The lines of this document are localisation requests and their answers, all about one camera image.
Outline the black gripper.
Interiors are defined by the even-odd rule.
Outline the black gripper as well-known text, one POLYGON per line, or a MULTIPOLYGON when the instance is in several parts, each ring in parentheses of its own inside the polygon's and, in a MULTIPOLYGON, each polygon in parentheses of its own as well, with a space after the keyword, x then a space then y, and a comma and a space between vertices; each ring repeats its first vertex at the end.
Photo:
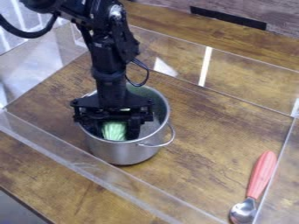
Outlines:
POLYGON ((154 102, 129 91, 125 73, 94 73, 98 92, 71 101, 74 121, 95 137, 103 138, 103 122, 127 122, 126 139, 135 140, 141 127, 154 120, 154 102))

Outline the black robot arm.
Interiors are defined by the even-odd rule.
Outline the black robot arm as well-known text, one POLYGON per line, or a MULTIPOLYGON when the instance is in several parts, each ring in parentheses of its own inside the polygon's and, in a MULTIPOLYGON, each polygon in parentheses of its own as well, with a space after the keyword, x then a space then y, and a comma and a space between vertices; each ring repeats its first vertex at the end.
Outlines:
POLYGON ((91 56, 98 92, 73 100, 74 120, 103 137, 110 123, 126 126, 126 139, 139 137, 142 125, 154 120, 153 100, 134 94, 142 87, 127 78, 127 64, 139 63, 139 41, 130 31, 119 0, 21 0, 26 8, 69 19, 79 28, 91 56))

